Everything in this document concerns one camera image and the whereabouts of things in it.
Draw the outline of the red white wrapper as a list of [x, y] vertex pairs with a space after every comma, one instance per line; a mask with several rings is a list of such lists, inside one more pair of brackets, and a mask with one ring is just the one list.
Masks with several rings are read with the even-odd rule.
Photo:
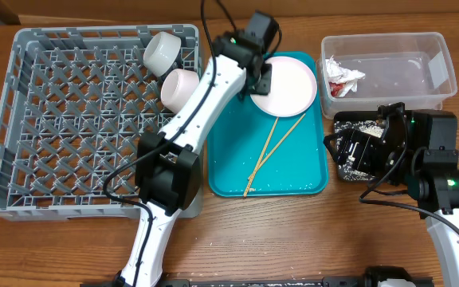
[[357, 92], [358, 83], [366, 74], [356, 69], [346, 69], [330, 57], [324, 60], [330, 93], [333, 97], [345, 97], [349, 92]]

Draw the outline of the small white bowl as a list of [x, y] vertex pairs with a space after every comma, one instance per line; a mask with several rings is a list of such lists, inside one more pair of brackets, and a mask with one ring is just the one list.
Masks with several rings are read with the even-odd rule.
[[160, 100], [173, 113], [178, 113], [199, 84], [198, 74], [185, 69], [174, 69], [163, 82]]

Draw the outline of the grey bowl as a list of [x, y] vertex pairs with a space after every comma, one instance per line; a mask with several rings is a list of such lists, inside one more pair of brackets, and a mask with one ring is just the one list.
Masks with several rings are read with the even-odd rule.
[[143, 54], [143, 65], [155, 76], [164, 75], [176, 61], [181, 49], [181, 39], [166, 32], [157, 33]]

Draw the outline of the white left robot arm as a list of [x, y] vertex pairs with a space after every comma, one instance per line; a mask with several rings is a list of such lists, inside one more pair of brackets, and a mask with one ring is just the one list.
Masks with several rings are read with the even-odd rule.
[[244, 29], [226, 31], [209, 42], [210, 59], [190, 99], [159, 132], [139, 138], [135, 184], [139, 226], [127, 264], [115, 286], [155, 286], [179, 215], [202, 185], [202, 146], [222, 110], [240, 92], [269, 92], [272, 66], [282, 32], [270, 15], [255, 12]]

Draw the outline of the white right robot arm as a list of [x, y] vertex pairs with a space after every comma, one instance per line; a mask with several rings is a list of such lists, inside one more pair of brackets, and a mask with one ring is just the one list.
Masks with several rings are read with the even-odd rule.
[[425, 220], [445, 285], [459, 286], [457, 117], [380, 108], [338, 112], [324, 145], [334, 162], [369, 177], [364, 204], [412, 210]]

